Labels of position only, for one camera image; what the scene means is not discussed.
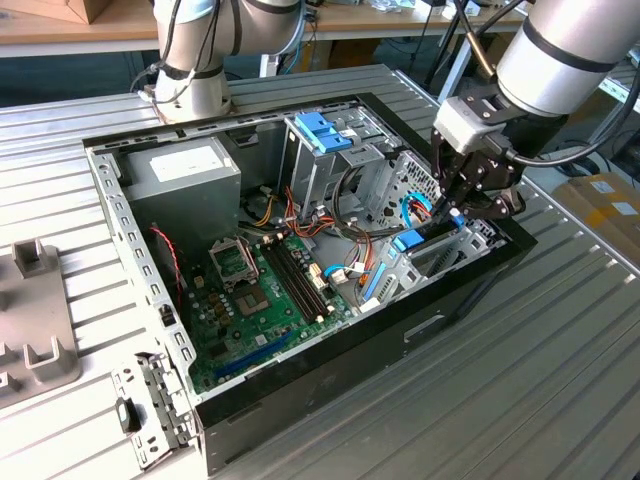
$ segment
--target ram slot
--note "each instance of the ram slot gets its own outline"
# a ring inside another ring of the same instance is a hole
[[[317,315],[328,315],[329,310],[324,304],[324,300],[313,287],[313,285],[311,285],[309,279],[293,259],[289,249],[286,248],[283,244],[280,244],[280,246],[276,247],[276,255],[278,255],[282,259],[282,262],[287,265],[287,268],[291,270],[296,280],[295,284],[299,286],[307,295],[305,298],[308,298],[313,302],[316,311],[318,312]]]
[[[315,322],[319,315],[328,315],[324,301],[309,284],[284,245],[267,247],[263,255],[308,323]]]

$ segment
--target chip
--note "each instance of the chip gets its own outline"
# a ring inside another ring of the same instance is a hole
[[[218,357],[223,353],[227,353],[228,351],[229,349],[224,342],[218,342],[209,347],[209,355],[211,355],[212,358]]]
[[[238,305],[240,313],[245,317],[266,310],[271,306],[264,290],[257,284],[237,289],[233,292],[233,300]]]

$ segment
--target wooden table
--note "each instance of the wooden table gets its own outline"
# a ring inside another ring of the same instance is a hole
[[[483,23],[493,13],[484,9],[472,18]],[[523,16],[508,14],[491,29],[516,31]],[[319,9],[317,40],[418,36],[426,16],[414,10],[381,13],[366,4],[327,4]],[[433,16],[427,35],[441,35],[449,20]],[[307,25],[305,40],[311,38]],[[114,0],[92,25],[0,10],[0,57],[102,53],[158,48],[156,22],[148,0]]]

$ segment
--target desk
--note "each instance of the desk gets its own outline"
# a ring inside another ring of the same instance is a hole
[[[484,23],[493,13],[484,10],[474,23]],[[319,12],[318,40],[418,36],[426,19],[414,10],[381,13],[364,4],[325,5]],[[516,31],[522,18],[512,12],[491,31]],[[448,19],[433,16],[427,35],[441,35],[448,25]],[[311,33],[307,25],[305,41]],[[114,0],[91,25],[0,11],[0,58],[157,49],[156,21],[148,0]]]
[[[434,101],[382,65],[230,82],[239,110],[371,91],[428,139]],[[157,125],[136,95],[0,109],[0,254],[56,245],[83,374],[0,410],[3,478],[139,479],[109,372],[157,349],[109,236],[80,140]],[[538,245],[463,321],[218,480],[631,479],[640,465],[638,279],[526,181]],[[152,480],[203,479],[193,448]]]

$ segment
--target white label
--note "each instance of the white label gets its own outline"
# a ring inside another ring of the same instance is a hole
[[[210,146],[155,157],[149,162],[159,182],[215,170],[223,166]]]
[[[629,205],[627,202],[616,202],[612,203],[616,210],[618,210],[623,215],[637,215],[635,208]]]
[[[598,190],[600,193],[614,193],[615,192],[613,187],[611,185],[609,185],[607,182],[591,182],[591,185],[593,185],[593,188]]]
[[[340,130],[340,135],[342,135],[343,137],[357,137],[358,134],[351,128],[346,128],[344,130]]]

